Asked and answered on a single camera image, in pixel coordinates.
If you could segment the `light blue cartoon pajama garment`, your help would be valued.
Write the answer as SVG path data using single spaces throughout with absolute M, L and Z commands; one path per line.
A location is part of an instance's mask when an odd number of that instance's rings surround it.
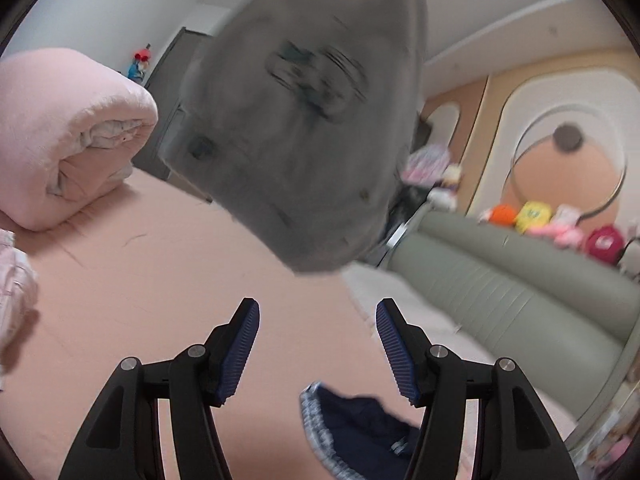
M 426 0 L 247 0 L 194 56 L 160 158 L 288 268 L 381 238 L 409 156 Z

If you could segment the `pink clothes pile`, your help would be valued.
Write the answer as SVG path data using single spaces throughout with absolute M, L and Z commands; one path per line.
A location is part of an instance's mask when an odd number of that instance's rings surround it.
M 12 370 L 18 349 L 37 321 L 37 272 L 15 245 L 12 231 L 1 230 L 1 381 Z

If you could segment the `grey-green padded headboard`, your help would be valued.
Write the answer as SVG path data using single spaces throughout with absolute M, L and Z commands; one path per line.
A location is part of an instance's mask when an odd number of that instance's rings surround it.
M 639 350 L 638 285 L 545 240 L 427 211 L 386 266 L 580 422 L 604 411 Z

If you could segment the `navy striped shorts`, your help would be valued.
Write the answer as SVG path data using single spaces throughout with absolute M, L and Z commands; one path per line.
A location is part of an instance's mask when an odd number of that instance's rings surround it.
M 401 480 L 420 429 L 385 411 L 373 396 L 340 396 L 321 382 L 299 396 L 314 456 L 335 479 Z

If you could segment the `pink bed sheet mattress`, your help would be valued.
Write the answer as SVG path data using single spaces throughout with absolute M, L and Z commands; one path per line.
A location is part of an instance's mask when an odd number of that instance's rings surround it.
M 143 172 L 53 230 L 16 229 L 15 241 L 39 300 L 6 355 L 1 427 L 37 479 L 58 476 L 122 359 L 171 359 L 246 297 L 258 301 L 259 332 L 238 391 L 214 414 L 234 478 L 326 478 L 300 421 L 312 382 L 420 422 L 339 275 L 294 275 L 224 211 Z

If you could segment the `pink white bunny plush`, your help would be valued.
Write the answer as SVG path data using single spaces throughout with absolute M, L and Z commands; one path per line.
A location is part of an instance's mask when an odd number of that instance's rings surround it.
M 585 240 L 585 233 L 578 226 L 580 218 L 582 218 L 582 212 L 579 209 L 570 205 L 560 205 L 547 224 L 531 226 L 525 234 L 548 238 L 557 248 L 579 250 Z

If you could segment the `red strawberry bear plush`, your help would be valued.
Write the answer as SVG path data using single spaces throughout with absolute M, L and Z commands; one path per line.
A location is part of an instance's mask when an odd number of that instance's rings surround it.
M 616 266 L 626 240 L 616 226 L 609 224 L 595 229 L 585 241 L 585 253 L 600 262 Z

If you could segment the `orange carrot plush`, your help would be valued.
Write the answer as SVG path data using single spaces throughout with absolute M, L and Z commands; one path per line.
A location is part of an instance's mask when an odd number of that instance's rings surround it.
M 513 228 L 517 216 L 518 211 L 514 207 L 508 204 L 499 204 L 483 211 L 478 217 L 478 221 L 490 223 L 494 226 Z

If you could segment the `yellow SpongeBob plush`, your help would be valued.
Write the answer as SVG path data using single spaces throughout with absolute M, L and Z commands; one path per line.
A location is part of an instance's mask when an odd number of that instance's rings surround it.
M 523 234 L 530 228 L 546 226 L 550 222 L 552 214 L 553 209 L 548 204 L 527 202 L 515 217 L 515 231 Z

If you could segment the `rolled pink quilt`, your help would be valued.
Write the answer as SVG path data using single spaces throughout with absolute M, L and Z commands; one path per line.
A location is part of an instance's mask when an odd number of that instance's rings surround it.
M 148 90 L 65 48 L 1 61 L 1 210 L 43 231 L 111 192 L 158 121 Z

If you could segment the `grey room door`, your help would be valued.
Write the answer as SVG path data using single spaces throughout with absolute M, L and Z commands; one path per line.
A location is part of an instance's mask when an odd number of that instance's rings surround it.
M 194 32 L 183 27 L 171 40 L 155 65 L 152 74 L 146 81 L 145 89 L 152 94 L 156 102 L 158 123 L 149 141 L 134 158 L 134 166 L 154 178 L 165 181 L 175 188 L 180 188 L 183 192 L 210 203 L 208 198 L 186 180 L 179 177 L 178 174 L 174 174 L 158 154 L 167 133 L 173 133 L 181 122 L 180 84 L 193 55 L 208 38 L 209 36 L 202 32 Z

